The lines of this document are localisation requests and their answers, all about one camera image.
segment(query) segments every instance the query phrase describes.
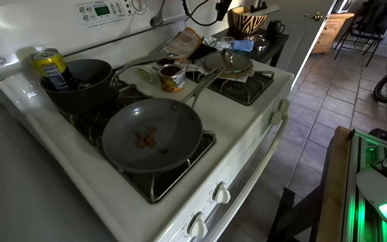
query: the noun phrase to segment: spoon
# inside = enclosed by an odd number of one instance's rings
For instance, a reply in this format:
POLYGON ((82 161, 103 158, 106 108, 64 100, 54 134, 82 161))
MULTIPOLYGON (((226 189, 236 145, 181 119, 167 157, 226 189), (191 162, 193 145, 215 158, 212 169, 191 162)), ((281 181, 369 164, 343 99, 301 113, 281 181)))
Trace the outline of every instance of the spoon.
POLYGON ((154 14, 154 17, 150 18, 150 25, 153 28, 159 26, 163 24, 163 9, 164 9, 164 4, 167 0, 163 0, 161 6, 159 8, 159 12, 154 14))

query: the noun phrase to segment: stove burner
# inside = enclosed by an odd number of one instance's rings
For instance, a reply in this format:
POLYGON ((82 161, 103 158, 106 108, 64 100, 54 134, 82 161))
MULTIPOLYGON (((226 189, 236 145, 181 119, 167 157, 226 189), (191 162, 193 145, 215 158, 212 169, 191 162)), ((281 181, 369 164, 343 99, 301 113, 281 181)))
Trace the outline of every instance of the stove burner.
MULTIPOLYGON (((204 75, 199 71, 187 71, 185 76, 197 83, 204 75)), ((273 76, 274 72, 271 71, 258 71, 249 76, 246 83, 218 78, 208 88, 245 106, 250 106, 273 83, 273 76)))
MULTIPOLYGON (((137 90, 134 84, 120 82, 118 98, 102 107, 97 113, 89 113, 82 117, 74 117, 62 113, 70 123, 79 130, 83 137, 105 157, 102 149, 102 133, 110 118, 125 106, 150 98, 137 90)), ((203 154, 215 143, 212 131, 204 131, 199 147, 180 166, 159 173, 130 173, 124 172, 117 164, 110 162, 149 203, 160 201, 177 181, 203 157, 203 154)))

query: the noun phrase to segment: black pot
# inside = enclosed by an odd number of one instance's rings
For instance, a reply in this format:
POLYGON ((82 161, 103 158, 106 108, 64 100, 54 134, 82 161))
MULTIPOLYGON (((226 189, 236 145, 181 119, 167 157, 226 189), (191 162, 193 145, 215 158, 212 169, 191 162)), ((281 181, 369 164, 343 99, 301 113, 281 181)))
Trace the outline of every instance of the black pot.
POLYGON ((85 115, 97 111, 102 106, 113 102, 118 90, 111 86, 113 68, 109 63, 99 59, 81 59, 67 63, 73 76, 87 86, 79 90, 56 91, 42 82, 50 99, 63 113, 73 115, 85 115))

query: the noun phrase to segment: digital display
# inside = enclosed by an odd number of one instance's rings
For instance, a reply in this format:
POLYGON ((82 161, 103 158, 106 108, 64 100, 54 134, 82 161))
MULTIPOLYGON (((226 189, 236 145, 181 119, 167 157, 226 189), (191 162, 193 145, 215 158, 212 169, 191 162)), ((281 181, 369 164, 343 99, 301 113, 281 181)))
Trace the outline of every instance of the digital display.
POLYGON ((107 14, 107 13, 110 13, 109 6, 106 6, 106 5, 102 5, 102 6, 94 6, 94 8, 95 8, 95 12, 97 12, 98 16, 102 16, 102 14, 107 14))

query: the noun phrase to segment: oven handle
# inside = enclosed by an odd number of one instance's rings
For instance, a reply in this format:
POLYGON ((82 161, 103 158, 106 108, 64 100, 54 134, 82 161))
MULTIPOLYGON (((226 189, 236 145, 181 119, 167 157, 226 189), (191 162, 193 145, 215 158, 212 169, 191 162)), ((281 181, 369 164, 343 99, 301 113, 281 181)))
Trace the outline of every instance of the oven handle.
POLYGON ((207 240, 218 240, 219 236, 222 235, 222 232, 226 229, 226 227, 230 224, 230 221, 232 220, 234 215, 236 213, 236 211, 240 208, 240 205, 243 204, 243 201, 246 200, 247 195, 250 193, 250 190, 253 189, 253 186, 257 184, 259 176, 262 174, 265 166, 269 164, 269 160, 271 158, 278 141, 281 139, 283 130, 288 125, 288 119, 289 115, 283 114, 282 117, 282 125, 279 126, 271 145, 270 149, 267 150, 267 153, 263 156, 263 158, 261 160, 261 162, 258 164, 257 169, 253 172, 251 177, 247 180, 246 185, 242 188, 242 190, 239 192, 239 195, 234 199, 232 204, 230 205, 230 208, 224 212, 223 217, 219 220, 219 223, 210 231, 207 240))

